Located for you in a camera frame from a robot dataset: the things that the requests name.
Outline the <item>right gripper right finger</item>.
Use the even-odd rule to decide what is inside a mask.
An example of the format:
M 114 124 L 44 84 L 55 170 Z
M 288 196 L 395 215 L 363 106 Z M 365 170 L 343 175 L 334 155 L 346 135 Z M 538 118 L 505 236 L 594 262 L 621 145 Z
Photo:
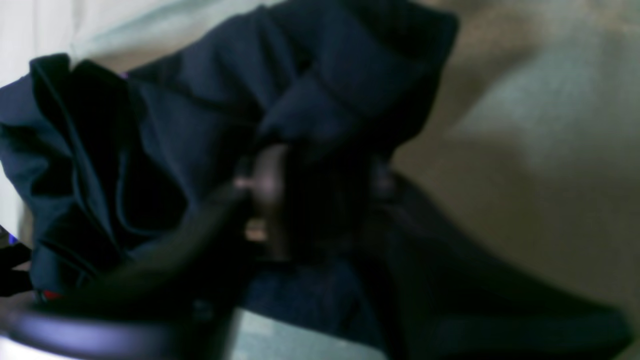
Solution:
M 357 270 L 393 360 L 612 360 L 633 343 L 613 306 L 480 248 L 383 159 L 350 175 Z

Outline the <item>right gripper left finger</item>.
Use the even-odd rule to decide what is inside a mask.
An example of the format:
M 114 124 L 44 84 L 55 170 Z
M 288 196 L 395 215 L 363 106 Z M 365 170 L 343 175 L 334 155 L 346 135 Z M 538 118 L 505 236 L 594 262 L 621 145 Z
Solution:
M 243 162 L 199 213 L 134 262 L 15 313 L 5 360 L 221 359 L 234 307 L 260 262 L 291 259 L 285 209 L 291 148 Z

